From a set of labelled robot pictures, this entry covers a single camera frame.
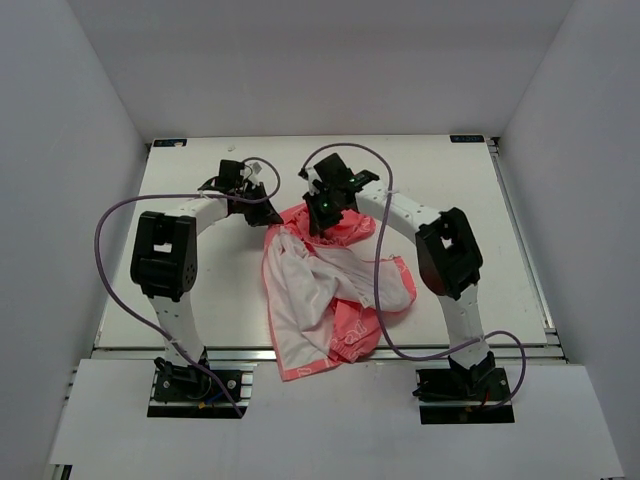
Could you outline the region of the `pink hooded kids jacket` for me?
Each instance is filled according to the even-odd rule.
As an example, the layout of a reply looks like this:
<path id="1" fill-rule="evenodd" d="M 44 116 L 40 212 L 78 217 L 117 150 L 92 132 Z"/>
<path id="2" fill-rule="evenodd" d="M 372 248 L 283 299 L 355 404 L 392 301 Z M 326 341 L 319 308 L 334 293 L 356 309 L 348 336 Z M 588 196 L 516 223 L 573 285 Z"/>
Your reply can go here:
<path id="1" fill-rule="evenodd" d="M 281 217 L 267 230 L 261 273 L 280 377 L 293 381 L 369 355 L 382 336 L 375 308 L 402 313 L 417 290 L 402 258 L 376 266 L 352 251 L 374 236 L 372 217 L 347 211 L 343 240 L 311 236 L 305 204 Z"/>

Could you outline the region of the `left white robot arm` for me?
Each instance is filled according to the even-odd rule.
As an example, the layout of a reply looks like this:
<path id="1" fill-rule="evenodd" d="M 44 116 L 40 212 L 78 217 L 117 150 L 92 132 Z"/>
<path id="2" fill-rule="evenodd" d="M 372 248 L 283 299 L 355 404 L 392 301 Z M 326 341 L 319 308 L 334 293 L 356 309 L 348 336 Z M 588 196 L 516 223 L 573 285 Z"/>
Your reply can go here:
<path id="1" fill-rule="evenodd" d="M 197 332 L 190 299 L 198 273 L 198 235 L 230 215 L 242 215 L 251 227 L 283 222 L 262 182 L 245 180 L 228 192 L 241 201 L 218 198 L 218 187 L 166 212 L 143 212 L 138 220 L 130 267 L 132 281 L 141 287 L 156 313 L 160 328 L 170 335 L 164 359 L 184 367 L 177 387 L 188 398 L 199 399 L 211 387 L 211 374 L 194 362 L 204 362 L 205 346 Z"/>

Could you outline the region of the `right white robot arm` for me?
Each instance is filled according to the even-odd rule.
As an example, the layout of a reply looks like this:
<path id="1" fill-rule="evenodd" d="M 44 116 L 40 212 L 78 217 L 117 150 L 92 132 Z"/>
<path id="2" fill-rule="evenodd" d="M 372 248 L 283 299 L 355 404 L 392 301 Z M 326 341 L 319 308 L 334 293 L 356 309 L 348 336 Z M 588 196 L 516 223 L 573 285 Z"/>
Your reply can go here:
<path id="1" fill-rule="evenodd" d="M 394 192 L 368 170 L 325 178 L 306 170 L 299 176 L 308 184 L 304 200 L 311 213 L 311 233 L 324 233 L 353 210 L 379 220 L 415 245 L 422 282 L 437 296 L 444 315 L 452 350 L 447 355 L 454 370 L 452 388 L 463 398 L 477 397 L 488 385 L 495 359 L 478 307 L 483 258 L 465 213 L 424 206 Z"/>

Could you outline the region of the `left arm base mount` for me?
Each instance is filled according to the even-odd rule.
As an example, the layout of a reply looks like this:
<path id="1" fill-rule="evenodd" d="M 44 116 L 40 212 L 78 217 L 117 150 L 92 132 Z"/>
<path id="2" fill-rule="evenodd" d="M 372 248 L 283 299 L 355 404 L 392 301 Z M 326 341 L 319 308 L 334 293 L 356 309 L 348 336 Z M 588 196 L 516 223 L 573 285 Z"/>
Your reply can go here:
<path id="1" fill-rule="evenodd" d="M 154 367 L 148 418 L 239 420 L 248 408 L 253 384 L 248 368 L 212 369 L 241 412 L 238 414 L 221 386 L 193 366 L 175 366 L 156 357 Z"/>

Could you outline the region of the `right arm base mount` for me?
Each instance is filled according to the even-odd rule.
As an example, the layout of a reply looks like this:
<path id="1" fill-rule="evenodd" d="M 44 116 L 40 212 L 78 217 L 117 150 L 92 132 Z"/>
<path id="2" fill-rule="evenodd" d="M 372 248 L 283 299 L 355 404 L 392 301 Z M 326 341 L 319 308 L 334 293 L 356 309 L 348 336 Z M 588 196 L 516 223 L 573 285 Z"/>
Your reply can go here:
<path id="1" fill-rule="evenodd" d="M 448 368 L 419 369 L 417 387 L 422 425 L 513 424 L 511 389 L 492 352 L 469 370 L 451 358 Z"/>

